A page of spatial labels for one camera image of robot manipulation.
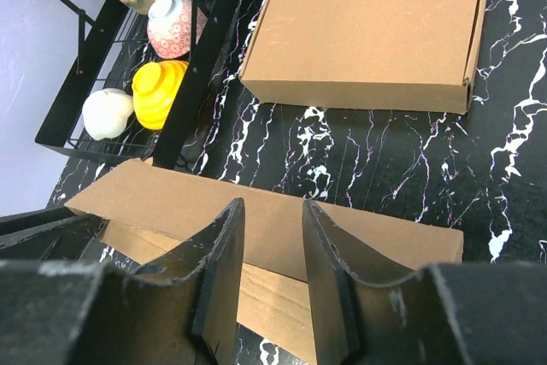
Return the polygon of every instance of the cardboard box lid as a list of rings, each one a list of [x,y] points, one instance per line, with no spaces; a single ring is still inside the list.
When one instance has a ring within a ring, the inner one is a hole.
[[[305,280],[301,198],[130,160],[67,206],[110,219],[103,241],[146,263],[206,227],[235,197],[245,200],[244,259],[251,264],[243,268],[238,321],[315,364],[308,288],[287,278]],[[409,268],[462,260],[460,231],[327,203],[321,207],[348,232]]]
[[[305,281],[303,200],[298,197],[129,160],[77,194],[67,206],[184,241],[236,197],[245,201],[244,261]],[[417,269],[430,262],[462,258],[461,231],[328,203],[321,207],[343,229],[406,267]]]
[[[371,91],[375,100],[388,92],[381,85],[433,85],[437,98],[446,94],[452,100],[437,104],[440,109],[457,105],[449,111],[465,112],[485,1],[267,0],[241,78],[251,91],[259,91],[261,100],[276,103],[300,103],[298,97],[270,98],[279,94],[276,82],[311,83],[310,89],[329,83],[333,91],[340,84],[366,83],[375,87]],[[271,91],[263,91],[265,85],[259,81],[268,81]],[[361,95],[366,91],[361,86]],[[359,92],[351,89],[349,94]],[[401,92],[421,95],[420,89],[408,87]],[[301,104],[308,100],[304,96]],[[344,106],[327,97],[317,100],[333,104],[328,107]],[[404,109],[384,105],[347,102],[346,108]],[[436,105],[427,108],[435,110]]]

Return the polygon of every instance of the white teapot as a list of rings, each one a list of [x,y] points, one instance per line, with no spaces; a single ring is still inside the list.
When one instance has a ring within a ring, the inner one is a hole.
[[[85,130],[95,140],[116,138],[126,129],[132,112],[133,97],[123,90],[95,91],[85,100],[82,108]]]

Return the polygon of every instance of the brown cardboard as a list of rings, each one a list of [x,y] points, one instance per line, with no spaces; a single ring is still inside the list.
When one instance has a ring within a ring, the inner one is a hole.
[[[67,206],[183,241],[206,227],[235,197],[245,200],[245,262],[305,281],[303,200],[298,197],[130,160],[77,194]],[[462,258],[460,231],[328,203],[321,207],[346,231],[406,267]]]
[[[263,103],[463,114],[486,0],[266,0],[240,74]]]
[[[235,197],[244,198],[246,219],[247,263],[238,321],[315,364],[308,289],[304,282],[288,278],[305,280],[301,198],[130,160],[67,206],[110,219],[103,241],[136,262],[146,263],[207,226]],[[407,267],[462,260],[463,235],[457,230],[327,203],[321,207],[348,232]]]

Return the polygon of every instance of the wire shelf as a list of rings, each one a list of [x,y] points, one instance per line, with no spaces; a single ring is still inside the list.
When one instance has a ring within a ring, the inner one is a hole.
[[[215,0],[203,0],[211,10]],[[101,73],[95,78],[92,91],[104,88],[124,90],[132,95],[131,83],[134,74],[147,62],[159,62],[161,58],[154,52],[146,34],[148,17],[129,11],[111,45]],[[189,61],[190,53],[179,58]],[[65,145],[68,148],[92,151],[119,156],[122,158],[147,158],[152,154],[160,131],[143,128],[132,114],[127,127],[118,138],[106,138],[96,141],[85,131],[73,132]]]

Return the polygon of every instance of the open cardboard box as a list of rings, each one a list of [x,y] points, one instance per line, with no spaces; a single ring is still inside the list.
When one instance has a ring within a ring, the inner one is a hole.
[[[262,103],[464,114],[486,0],[266,0],[240,78]]]
[[[303,200],[284,194],[122,163],[76,195],[76,213],[109,220],[103,241],[149,262],[206,227],[236,197],[245,201],[244,267],[238,321],[306,362],[315,363],[303,254]],[[346,231],[392,260],[417,269],[460,262],[463,234],[321,203]]]

